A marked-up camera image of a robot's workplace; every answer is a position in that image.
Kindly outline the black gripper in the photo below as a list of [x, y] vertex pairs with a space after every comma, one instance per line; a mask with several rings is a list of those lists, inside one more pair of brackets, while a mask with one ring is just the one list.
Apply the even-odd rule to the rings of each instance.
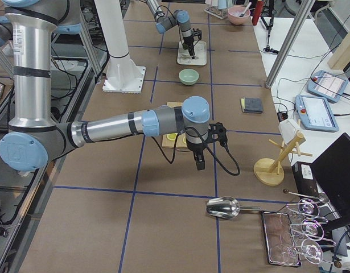
[[205, 169], [203, 151], [211, 143], [219, 142], [227, 149], [227, 130], [221, 122], [186, 127], [187, 147], [193, 152], [198, 171]]
[[188, 49], [188, 53], [191, 57], [191, 59], [195, 58], [195, 50], [194, 50], [194, 42], [195, 37], [198, 38], [198, 40], [202, 39], [202, 31], [198, 28], [189, 28], [188, 30], [181, 30], [181, 35], [183, 38], [183, 48]]

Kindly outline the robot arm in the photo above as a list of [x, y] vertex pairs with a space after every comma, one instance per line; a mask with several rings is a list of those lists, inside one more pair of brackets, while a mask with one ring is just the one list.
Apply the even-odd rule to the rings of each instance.
[[177, 27], [179, 30], [180, 44], [195, 60], [195, 45], [202, 39], [202, 31], [192, 28], [188, 11], [177, 9], [174, 12], [168, 7], [159, 5], [157, 1], [145, 1], [156, 22], [157, 31], [164, 34], [166, 31]]
[[[53, 32], [78, 34], [81, 31], [80, 1], [2, 1], [5, 16], [13, 25], [15, 116], [9, 133], [0, 140], [0, 157], [18, 171], [35, 171], [49, 161], [88, 143], [117, 140], [135, 135], [157, 137], [186, 135], [197, 170], [205, 168], [203, 151], [219, 142], [230, 155], [223, 124], [210, 124], [209, 103], [192, 96], [182, 106], [162, 106], [130, 112], [98, 121], [56, 123], [51, 117], [51, 36]], [[109, 68], [106, 90], [140, 93], [145, 67], [131, 59], [119, 1], [94, 1], [108, 49]], [[165, 16], [157, 1], [147, 1], [164, 33], [178, 26], [185, 48], [194, 57], [194, 36], [188, 12], [176, 10]]]

